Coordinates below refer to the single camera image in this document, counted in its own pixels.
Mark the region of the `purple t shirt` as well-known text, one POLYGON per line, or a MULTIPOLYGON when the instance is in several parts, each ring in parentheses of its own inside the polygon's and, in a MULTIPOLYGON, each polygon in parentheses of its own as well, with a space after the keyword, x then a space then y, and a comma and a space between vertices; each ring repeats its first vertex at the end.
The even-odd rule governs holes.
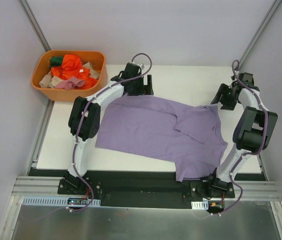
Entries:
POLYGON ((216 106, 190 106, 150 95, 111 102, 96 140, 100 149, 173 162, 178 182, 212 173, 227 145, 216 106))

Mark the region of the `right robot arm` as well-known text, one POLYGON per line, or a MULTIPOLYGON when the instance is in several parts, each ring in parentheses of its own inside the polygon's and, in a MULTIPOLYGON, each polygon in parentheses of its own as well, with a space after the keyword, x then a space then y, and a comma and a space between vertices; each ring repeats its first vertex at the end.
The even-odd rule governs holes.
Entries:
POLYGON ((211 103, 221 103, 221 109, 229 111, 234 110, 239 103, 243 107, 243 114, 234 129, 230 153, 208 177, 206 192, 214 198, 220 194, 234 197, 230 191, 233 190, 238 170, 247 159, 267 148, 278 119, 278 115, 262 103, 253 74, 234 74, 231 79, 231 85, 220 85, 211 103))

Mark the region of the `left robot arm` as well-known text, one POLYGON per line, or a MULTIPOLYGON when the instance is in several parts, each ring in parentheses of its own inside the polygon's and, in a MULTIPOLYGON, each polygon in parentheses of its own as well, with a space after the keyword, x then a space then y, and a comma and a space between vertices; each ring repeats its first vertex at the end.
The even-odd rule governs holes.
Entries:
POLYGON ((154 95, 152 75, 142 72, 139 64, 129 62, 125 69, 111 78, 108 84, 89 97, 74 100, 68 121, 73 136, 71 163, 59 182, 58 194, 83 195, 92 192, 84 175, 90 150, 101 124, 101 111, 111 102, 124 96, 154 95))

